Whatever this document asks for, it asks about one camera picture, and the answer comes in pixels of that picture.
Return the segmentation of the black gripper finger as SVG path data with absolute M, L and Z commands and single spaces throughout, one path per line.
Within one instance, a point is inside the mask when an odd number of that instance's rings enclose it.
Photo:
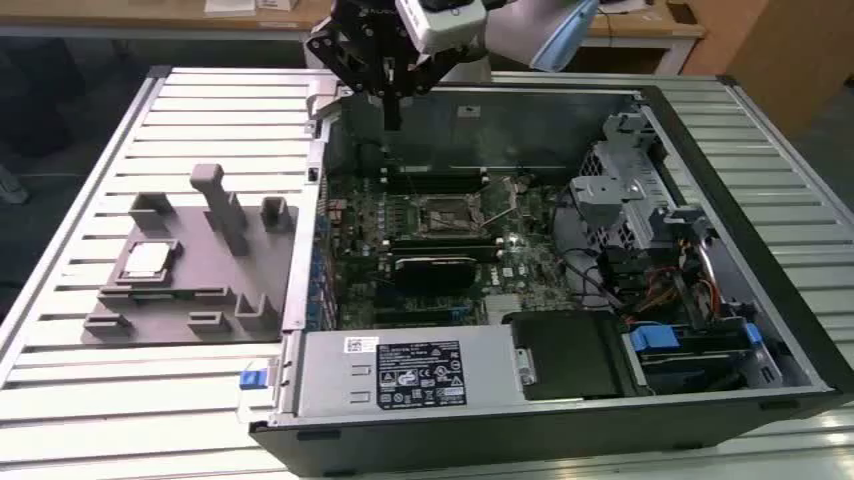
M 351 90 L 375 98 L 383 111 L 384 129 L 392 131 L 394 91 L 376 29 L 326 22 L 312 31 L 306 46 Z
M 460 61 L 460 50 L 448 49 L 418 62 L 416 57 L 395 61 L 392 80 L 392 130 L 402 127 L 402 101 L 430 92 Z

